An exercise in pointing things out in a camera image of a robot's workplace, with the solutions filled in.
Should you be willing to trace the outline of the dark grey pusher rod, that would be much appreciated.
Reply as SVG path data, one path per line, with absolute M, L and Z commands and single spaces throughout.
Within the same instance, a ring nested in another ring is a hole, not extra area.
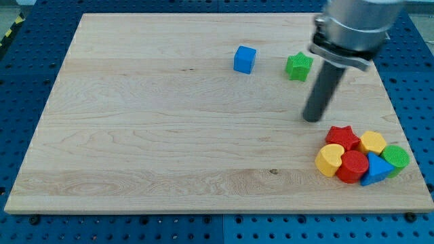
M 337 67 L 328 61 L 323 62 L 302 112 L 305 121 L 321 120 L 345 71 L 346 68 Z

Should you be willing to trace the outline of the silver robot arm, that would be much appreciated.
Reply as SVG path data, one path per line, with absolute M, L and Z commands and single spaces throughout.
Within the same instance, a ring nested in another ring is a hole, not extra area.
M 346 69 L 365 71 L 380 51 L 403 0 L 330 0 L 316 15 L 309 51 L 323 58 L 303 119 L 318 122 Z

